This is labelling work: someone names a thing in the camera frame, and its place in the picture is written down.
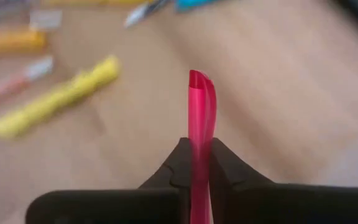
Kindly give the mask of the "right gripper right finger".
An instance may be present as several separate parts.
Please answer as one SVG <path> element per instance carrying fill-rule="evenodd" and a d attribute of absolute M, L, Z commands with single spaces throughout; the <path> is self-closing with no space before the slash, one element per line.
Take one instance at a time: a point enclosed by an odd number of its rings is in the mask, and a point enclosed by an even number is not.
<path fill-rule="evenodd" d="M 358 187 L 276 183 L 212 140 L 215 223 L 358 223 Z"/>

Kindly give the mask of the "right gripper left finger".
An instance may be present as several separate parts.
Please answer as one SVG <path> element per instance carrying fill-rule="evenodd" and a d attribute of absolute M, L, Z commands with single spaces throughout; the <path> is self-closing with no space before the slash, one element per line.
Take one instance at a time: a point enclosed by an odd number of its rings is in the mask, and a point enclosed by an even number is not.
<path fill-rule="evenodd" d="M 25 223 L 189 223 L 190 168 L 190 141 L 180 138 L 138 188 L 54 190 L 30 203 Z"/>

